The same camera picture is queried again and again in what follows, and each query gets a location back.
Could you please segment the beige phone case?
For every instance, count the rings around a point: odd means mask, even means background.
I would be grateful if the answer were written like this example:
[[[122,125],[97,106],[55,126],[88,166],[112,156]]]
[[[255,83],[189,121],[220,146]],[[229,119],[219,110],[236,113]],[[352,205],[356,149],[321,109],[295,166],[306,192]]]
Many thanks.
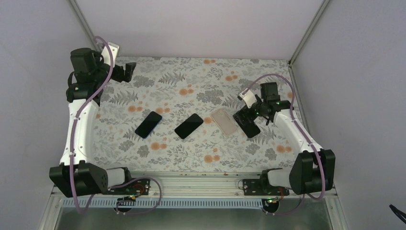
[[[211,117],[225,136],[230,136],[237,131],[237,126],[224,109],[218,109],[212,112]]]

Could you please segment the black phone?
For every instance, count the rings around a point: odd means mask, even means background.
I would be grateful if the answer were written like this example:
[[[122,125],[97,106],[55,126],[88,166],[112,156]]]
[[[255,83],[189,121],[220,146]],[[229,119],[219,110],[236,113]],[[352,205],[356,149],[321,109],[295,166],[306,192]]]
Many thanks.
[[[179,126],[174,129],[174,132],[181,138],[187,138],[192,132],[194,132],[200,125],[203,124],[203,119],[197,114],[192,114]]]

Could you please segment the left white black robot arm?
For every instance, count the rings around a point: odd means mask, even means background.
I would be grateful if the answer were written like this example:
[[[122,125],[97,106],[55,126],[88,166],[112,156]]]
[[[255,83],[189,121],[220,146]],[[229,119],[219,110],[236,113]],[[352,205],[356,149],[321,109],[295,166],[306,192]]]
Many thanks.
[[[103,91],[100,87],[111,74],[111,80],[129,82],[135,62],[125,67],[116,65],[119,47],[109,44],[101,52],[90,48],[71,51],[73,72],[66,91],[69,108],[69,126],[63,155],[59,165],[49,170],[54,185],[66,196],[106,194],[115,187],[121,194],[133,189],[133,180],[126,167],[104,169],[93,162],[93,134],[96,115]]]

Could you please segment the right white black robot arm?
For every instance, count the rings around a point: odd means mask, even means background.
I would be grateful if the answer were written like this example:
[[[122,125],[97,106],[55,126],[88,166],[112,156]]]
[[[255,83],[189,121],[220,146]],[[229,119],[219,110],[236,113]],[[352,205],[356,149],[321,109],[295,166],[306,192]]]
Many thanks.
[[[262,83],[260,95],[245,89],[238,98],[245,105],[233,118],[248,138],[260,133],[255,120],[263,117],[284,134],[296,154],[291,167],[262,171],[259,188],[263,194],[271,195],[282,187],[291,189],[297,195],[322,194],[332,189],[336,160],[334,152],[323,148],[309,135],[298,121],[292,103],[281,100],[277,83]]]

